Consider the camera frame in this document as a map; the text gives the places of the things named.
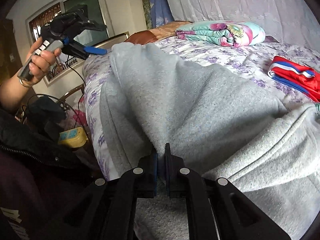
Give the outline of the person's left forearm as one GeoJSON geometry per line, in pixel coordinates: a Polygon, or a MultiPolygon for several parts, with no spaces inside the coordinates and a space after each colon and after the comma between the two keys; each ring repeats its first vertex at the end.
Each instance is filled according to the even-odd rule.
{"type": "Polygon", "coordinates": [[[13,76],[1,84],[1,106],[7,112],[18,109],[21,101],[32,87],[32,83],[13,76]]]}

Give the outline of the person's left hand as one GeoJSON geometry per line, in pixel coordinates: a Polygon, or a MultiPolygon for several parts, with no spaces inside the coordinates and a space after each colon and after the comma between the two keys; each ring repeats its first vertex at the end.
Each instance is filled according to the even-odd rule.
{"type": "Polygon", "coordinates": [[[39,54],[33,54],[40,46],[42,46],[42,44],[42,37],[39,37],[29,50],[27,59],[31,57],[31,62],[28,64],[29,72],[31,72],[31,80],[19,78],[20,83],[24,87],[31,87],[39,83],[48,74],[50,67],[56,62],[56,58],[61,54],[61,48],[56,48],[54,52],[44,50],[39,54]]]}

